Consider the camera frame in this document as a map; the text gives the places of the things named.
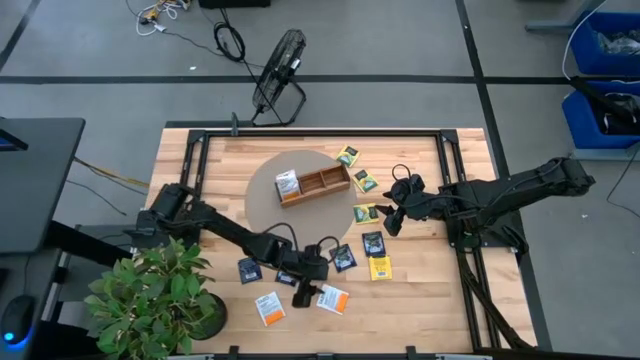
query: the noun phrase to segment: desk fan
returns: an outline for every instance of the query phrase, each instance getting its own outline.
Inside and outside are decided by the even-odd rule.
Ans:
[[[306,38],[302,31],[298,29],[288,30],[280,39],[280,42],[273,50],[269,61],[267,61],[267,65],[264,67],[262,75],[260,75],[260,79],[256,83],[256,90],[253,92],[253,105],[256,107],[256,113],[251,118],[251,124],[253,126],[287,126],[296,120],[302,105],[307,101],[307,95],[304,90],[302,90],[294,80],[294,74],[300,66],[302,50],[304,50],[306,45]],[[302,95],[302,99],[291,118],[288,121],[283,122],[278,113],[274,110],[274,113],[280,121],[279,123],[256,124],[255,120],[258,115],[273,109],[273,106],[280,97],[282,90],[284,90],[289,83],[293,84],[298,92],[300,92],[300,95]]]

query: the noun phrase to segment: wooden table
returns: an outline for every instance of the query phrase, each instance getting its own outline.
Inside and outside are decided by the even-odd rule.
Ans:
[[[188,132],[163,131],[147,206],[163,184],[179,181]],[[468,179],[494,179],[483,130],[458,129],[458,135]],[[425,191],[437,192],[442,185],[435,141],[424,137],[216,137],[209,145],[202,199],[248,227],[245,190],[264,161],[280,152],[300,149],[334,157],[345,144],[361,151],[350,172],[364,168],[380,182],[367,194],[358,191],[359,203],[390,203],[382,193],[391,187],[391,168],[398,163],[423,177]],[[451,149],[447,152],[453,170]],[[452,174],[456,181],[455,171]],[[361,234],[376,230],[385,234],[393,280],[370,281]],[[237,262],[245,256],[240,248],[203,232],[202,256],[213,265],[206,274],[217,280],[206,286],[227,304],[229,321],[219,335],[195,342],[194,352],[227,353],[231,345],[240,346],[241,353],[403,353],[409,345],[415,345],[419,353],[471,351],[460,276],[444,223],[405,220],[397,238],[387,235],[382,222],[354,223],[341,241],[350,244],[359,264],[340,274],[330,267],[327,283],[350,294],[343,316],[315,307],[316,299],[311,308],[292,308],[295,289],[274,282],[275,272],[266,268],[262,281],[242,285]],[[505,248],[485,248],[483,254],[493,301],[522,338],[535,344],[515,256]],[[266,328],[254,300],[272,291],[280,297],[286,317]],[[483,344],[489,346],[484,312],[477,301],[476,310]]]

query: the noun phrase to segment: blue bin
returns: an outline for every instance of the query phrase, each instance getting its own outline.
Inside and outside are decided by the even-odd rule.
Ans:
[[[640,14],[593,14],[578,28],[571,41],[580,71],[590,75],[640,75],[640,55],[608,54],[600,47],[595,33],[609,35],[638,29]]]
[[[590,81],[589,84],[604,94],[619,92],[640,96],[640,84],[603,81]],[[562,102],[562,110],[578,149],[626,149],[640,141],[640,135],[605,135],[600,132],[589,100],[578,91]]]

